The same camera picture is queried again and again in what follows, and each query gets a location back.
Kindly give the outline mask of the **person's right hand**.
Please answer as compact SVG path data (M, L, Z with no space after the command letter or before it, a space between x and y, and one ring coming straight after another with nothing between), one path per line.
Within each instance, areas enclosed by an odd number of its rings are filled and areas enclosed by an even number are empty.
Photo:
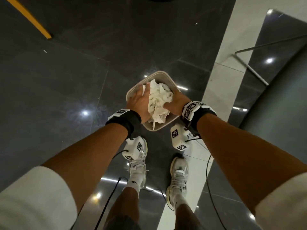
M183 108L186 104L188 104L191 100L182 94L180 91L173 91L173 99L171 102L174 103L174 115L180 116L182 114Z

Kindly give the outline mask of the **white cloth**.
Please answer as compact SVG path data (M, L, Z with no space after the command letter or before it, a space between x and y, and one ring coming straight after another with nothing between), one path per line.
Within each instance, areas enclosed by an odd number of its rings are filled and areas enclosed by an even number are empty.
M148 103L148 112L151 118L147 121L152 123L152 129L156 130L156 124L165 124L166 118L170 112L163 107L165 103L173 100L171 89L163 83L157 83L155 79L150 81L150 94Z

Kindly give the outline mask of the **person's left forearm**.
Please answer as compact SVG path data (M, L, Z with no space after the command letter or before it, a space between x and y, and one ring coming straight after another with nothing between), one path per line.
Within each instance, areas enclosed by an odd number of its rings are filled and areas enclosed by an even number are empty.
M108 124L42 164L64 179L77 212L96 188L127 135L125 127L117 123Z

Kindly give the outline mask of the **person's right forearm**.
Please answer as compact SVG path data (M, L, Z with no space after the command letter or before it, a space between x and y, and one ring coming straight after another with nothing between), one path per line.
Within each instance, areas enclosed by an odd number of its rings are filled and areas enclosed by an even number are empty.
M271 143L205 114L197 130L237 195L255 214L256 206L307 165Z

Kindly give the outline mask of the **white marker block wrist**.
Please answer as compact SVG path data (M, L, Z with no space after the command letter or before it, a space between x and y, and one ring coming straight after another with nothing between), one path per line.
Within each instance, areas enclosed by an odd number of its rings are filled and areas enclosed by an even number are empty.
M130 111L129 109L125 109L125 108L122 108L120 109L119 111L115 112L114 114L112 114L110 117L108 117L108 121L110 119L112 119L113 117L120 117L121 115L123 115L124 113Z
M216 112L208 105L200 101L190 101L184 105L182 109L181 119L186 122L192 122L197 117L203 116L204 114L213 114L216 116Z

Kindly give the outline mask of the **black wristband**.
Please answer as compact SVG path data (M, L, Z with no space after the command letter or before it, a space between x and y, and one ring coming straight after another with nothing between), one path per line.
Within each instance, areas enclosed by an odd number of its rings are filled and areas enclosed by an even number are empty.
M199 132L198 132L198 130L197 130L197 123L198 123L198 121L200 120L200 118L201 118L202 116L200 116L200 117L197 117L196 119L194 118L193 120L192 120L192 122L186 122L186 121L183 121L182 119L181 119L181 117L180 117L180 119L182 120L182 122L183 122L183 124L184 124L184 127L186 128L186 129L188 129L192 134L194 134L194 135L199 135Z
M105 125L110 123L117 123L125 127L128 132L126 139L133 139L141 135L141 117L135 111L130 110L120 117L113 117Z

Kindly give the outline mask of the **white marker block left wrist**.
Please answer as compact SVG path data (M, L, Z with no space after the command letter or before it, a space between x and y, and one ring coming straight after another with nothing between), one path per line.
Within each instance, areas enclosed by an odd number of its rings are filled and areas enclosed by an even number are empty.
M120 117L121 115L123 115L124 113L130 111L129 109L125 109L125 108L122 108L120 109L119 111L115 112L114 114L112 114L110 117L108 117L108 121L110 119L112 119L113 117Z

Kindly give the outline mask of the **person's white sneaker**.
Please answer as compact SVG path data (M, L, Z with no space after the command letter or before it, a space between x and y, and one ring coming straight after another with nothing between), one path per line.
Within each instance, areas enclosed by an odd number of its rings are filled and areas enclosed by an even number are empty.
M128 160L128 172L129 172L129 179L136 178L137 180L143 181L143 187L146 182L146 157L143 152L139 154L139 157L136 160Z
M175 157L170 166L170 174L171 174L171 183L166 191L166 201L167 205L174 211L170 203L170 192L175 188L186 188L187 189L187 181L189 177L189 165L185 158L183 157Z

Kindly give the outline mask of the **person's white sock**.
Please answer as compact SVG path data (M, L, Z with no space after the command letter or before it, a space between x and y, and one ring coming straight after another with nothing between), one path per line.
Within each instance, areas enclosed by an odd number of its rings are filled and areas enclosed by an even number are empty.
M180 206L180 205L188 205L188 202L186 201L186 193L187 189L186 188L173 188L170 192L170 203L172 207L174 208L174 211Z
M136 191L138 197L140 193L140 189L143 187L143 181L137 180L136 178L129 179L125 188L132 188L133 190Z

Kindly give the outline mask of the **person's right white sock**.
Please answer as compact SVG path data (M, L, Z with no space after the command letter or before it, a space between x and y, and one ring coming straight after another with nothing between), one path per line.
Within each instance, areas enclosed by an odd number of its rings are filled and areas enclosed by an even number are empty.
M174 211L180 206L180 205L188 205L188 202L186 201L186 193L187 189L186 188L173 188L170 192L170 203L172 207L174 208Z

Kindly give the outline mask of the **dark shorts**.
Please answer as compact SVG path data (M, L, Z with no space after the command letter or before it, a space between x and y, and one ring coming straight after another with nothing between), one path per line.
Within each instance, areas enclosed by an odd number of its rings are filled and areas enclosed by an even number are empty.
M116 215L105 223L103 230L141 230L141 228L129 216Z

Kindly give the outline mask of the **yellow bar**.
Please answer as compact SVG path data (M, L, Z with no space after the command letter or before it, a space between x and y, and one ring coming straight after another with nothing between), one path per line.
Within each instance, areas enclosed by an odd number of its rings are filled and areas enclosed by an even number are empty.
M51 39L52 35L43 27L43 25L25 8L18 0L6 0L17 11L19 11L40 33L47 39Z

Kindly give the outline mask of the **person's right white sleeve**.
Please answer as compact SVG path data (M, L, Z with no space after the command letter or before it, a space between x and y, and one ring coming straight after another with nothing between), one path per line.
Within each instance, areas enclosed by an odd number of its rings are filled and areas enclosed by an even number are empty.
M268 194L255 208L261 230L307 230L307 172Z

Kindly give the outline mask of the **person's white sleeve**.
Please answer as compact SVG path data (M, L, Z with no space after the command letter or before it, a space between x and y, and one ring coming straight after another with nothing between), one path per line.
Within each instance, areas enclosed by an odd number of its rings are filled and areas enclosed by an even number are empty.
M268 194L255 208L261 230L307 230L307 172Z
M0 192L0 230L70 230L78 211L53 170L37 166Z

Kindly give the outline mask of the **thin metal frame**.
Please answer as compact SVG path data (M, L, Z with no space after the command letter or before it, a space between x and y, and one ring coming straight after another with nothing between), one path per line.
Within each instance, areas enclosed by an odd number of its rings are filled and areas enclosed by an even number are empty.
M283 39L283 40L279 40L279 41L274 41L274 42L262 44L262 45L259 45L259 46L249 47L249 48L243 49L243 50L238 50L238 51L234 52L234 54L232 54L232 56L239 63L241 63L244 67L246 67L259 81L261 81L265 86L268 86L269 83L266 80L264 80L248 63L244 62L243 59L238 56L238 54L243 53L243 52L247 52L247 51L256 50L256 49L261 49L261 48L272 46L272 45L276 45L276 44L279 44L279 43L295 41L295 40L299 40L299 39L303 39L303 38L307 38L307 34L288 38L288 39Z

